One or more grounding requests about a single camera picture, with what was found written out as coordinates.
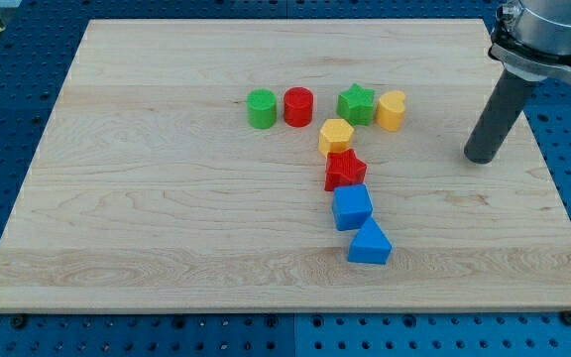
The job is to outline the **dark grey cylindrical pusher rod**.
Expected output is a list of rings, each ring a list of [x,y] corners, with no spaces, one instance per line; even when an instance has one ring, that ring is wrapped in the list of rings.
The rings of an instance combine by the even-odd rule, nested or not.
[[[537,81],[503,70],[465,144],[469,161],[484,165],[493,160],[536,86]]]

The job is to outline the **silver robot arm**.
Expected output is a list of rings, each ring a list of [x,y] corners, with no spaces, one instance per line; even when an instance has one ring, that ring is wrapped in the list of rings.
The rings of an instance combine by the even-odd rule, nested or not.
[[[463,149],[488,164],[535,87],[547,78],[571,84],[571,0],[510,0],[497,9],[488,55],[503,65]]]

